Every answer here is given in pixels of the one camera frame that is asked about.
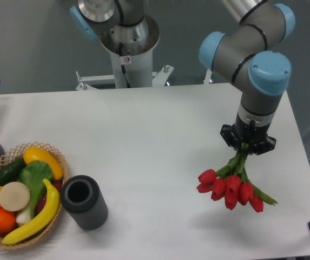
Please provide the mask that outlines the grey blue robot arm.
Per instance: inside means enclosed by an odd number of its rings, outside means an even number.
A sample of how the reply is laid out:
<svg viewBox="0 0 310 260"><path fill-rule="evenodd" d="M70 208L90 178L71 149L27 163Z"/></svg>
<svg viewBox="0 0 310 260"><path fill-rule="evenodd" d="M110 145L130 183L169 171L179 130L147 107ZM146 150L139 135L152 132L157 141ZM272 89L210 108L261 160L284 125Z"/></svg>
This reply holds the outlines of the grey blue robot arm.
<svg viewBox="0 0 310 260"><path fill-rule="evenodd" d="M267 133L292 72L290 61L271 51L295 27L292 10L267 1L223 1L239 23L228 36L216 31L199 48L199 60L242 93L235 123L221 136L236 151L260 155L274 149ZM155 86L153 49L160 32L142 1L78 1L70 8L78 30L99 38L109 52L117 88Z"/></svg>

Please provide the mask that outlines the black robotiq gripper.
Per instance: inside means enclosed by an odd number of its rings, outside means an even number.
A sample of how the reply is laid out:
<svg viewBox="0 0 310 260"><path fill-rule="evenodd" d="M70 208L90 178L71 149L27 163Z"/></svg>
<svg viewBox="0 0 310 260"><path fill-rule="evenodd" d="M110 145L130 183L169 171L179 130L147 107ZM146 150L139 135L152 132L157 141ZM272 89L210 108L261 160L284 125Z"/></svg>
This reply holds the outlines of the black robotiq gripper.
<svg viewBox="0 0 310 260"><path fill-rule="evenodd" d="M245 123L237 115L234 125L222 125L220 135L228 147L240 150L242 144L248 145L248 151L261 155L275 149L276 139L268 136L270 124L256 126L254 120Z"/></svg>

